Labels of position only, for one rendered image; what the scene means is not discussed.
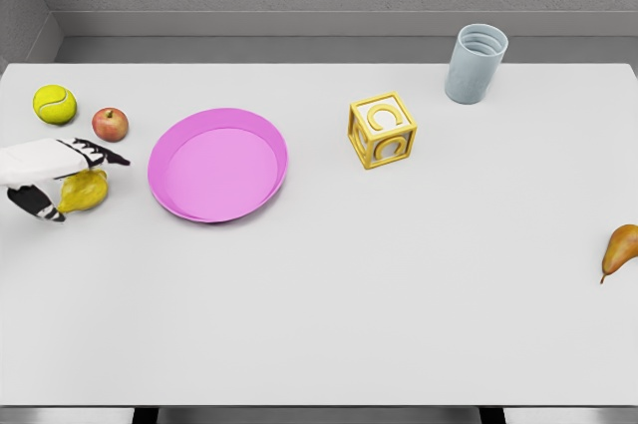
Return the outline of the brown-yellow pear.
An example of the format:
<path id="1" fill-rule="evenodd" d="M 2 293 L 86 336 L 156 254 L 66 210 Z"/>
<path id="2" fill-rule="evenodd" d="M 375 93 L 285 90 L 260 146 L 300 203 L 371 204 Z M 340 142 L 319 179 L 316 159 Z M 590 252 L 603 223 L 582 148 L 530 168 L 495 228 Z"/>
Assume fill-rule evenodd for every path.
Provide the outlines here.
<path id="1" fill-rule="evenodd" d="M 610 235 L 602 258 L 600 283 L 635 257 L 638 257 L 638 224 L 623 224 Z"/>

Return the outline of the red apple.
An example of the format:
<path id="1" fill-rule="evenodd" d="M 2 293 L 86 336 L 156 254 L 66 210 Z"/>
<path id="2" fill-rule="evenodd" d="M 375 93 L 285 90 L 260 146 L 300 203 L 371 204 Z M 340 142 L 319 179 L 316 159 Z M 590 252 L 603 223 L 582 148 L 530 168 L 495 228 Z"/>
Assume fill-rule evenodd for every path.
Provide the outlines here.
<path id="1" fill-rule="evenodd" d="M 104 108 L 96 112 L 92 119 L 96 136 L 106 142 L 121 141 L 129 131 L 127 115 L 117 108 Z"/>

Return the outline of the pink round plate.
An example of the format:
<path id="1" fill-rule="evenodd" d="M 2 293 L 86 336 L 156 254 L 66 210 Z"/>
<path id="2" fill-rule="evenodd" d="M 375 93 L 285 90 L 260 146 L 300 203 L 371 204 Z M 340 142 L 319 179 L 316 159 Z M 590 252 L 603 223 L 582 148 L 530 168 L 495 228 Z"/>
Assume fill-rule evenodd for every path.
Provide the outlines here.
<path id="1" fill-rule="evenodd" d="M 169 212 L 223 222 L 273 197 L 288 168 L 283 135 L 265 118 L 235 108 L 210 109 L 171 126 L 153 147 L 148 181 Z"/>

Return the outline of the light blue-grey cup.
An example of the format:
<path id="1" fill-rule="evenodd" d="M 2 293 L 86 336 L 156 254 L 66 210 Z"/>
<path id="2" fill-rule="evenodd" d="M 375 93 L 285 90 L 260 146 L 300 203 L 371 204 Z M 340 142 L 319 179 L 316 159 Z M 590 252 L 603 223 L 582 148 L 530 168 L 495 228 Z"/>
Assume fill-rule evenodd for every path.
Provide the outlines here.
<path id="1" fill-rule="evenodd" d="M 463 105 L 480 102 L 507 48 L 507 36 L 492 25 L 477 23 L 462 28 L 445 79 L 446 95 Z"/>

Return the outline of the yellow-green tennis ball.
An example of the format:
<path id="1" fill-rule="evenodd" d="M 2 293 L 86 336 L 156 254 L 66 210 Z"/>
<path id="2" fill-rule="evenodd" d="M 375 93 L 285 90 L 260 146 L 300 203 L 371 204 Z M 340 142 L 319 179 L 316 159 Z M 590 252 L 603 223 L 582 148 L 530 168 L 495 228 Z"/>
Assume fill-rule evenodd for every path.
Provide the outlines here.
<path id="1" fill-rule="evenodd" d="M 77 113 L 77 101 L 70 90 L 60 85 L 39 88 L 32 100 L 36 116 L 46 124 L 66 125 Z"/>

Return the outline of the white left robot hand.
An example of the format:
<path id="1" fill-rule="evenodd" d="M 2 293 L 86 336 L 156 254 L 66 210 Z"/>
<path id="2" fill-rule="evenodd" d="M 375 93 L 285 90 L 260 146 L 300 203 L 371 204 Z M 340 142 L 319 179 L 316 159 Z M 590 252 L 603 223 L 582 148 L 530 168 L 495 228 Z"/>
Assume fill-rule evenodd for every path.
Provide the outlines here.
<path id="1" fill-rule="evenodd" d="M 73 177 L 103 164 L 129 166 L 131 162 L 82 138 L 39 139 L 12 145 L 0 148 L 0 187 L 24 212 L 41 220 L 64 222 L 65 215 L 37 184 Z"/>

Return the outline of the yellow letter block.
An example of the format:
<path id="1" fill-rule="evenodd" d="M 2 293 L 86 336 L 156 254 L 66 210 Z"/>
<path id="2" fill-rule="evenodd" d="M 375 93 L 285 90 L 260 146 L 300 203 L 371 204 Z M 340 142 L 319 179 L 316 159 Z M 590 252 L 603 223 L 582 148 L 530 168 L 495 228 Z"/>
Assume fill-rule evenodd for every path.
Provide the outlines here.
<path id="1" fill-rule="evenodd" d="M 366 170 L 408 158 L 417 129 L 397 92 L 349 105 L 347 136 Z"/>

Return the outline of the yellow lemon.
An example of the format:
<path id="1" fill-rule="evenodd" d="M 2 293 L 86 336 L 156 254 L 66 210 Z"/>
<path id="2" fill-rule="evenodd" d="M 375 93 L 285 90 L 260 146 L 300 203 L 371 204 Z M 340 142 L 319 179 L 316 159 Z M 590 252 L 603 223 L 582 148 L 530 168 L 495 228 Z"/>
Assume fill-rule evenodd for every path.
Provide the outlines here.
<path id="1" fill-rule="evenodd" d="M 98 206 L 108 192 L 109 183 L 105 171 L 84 170 L 63 180 L 57 209 L 60 213 L 90 210 Z"/>

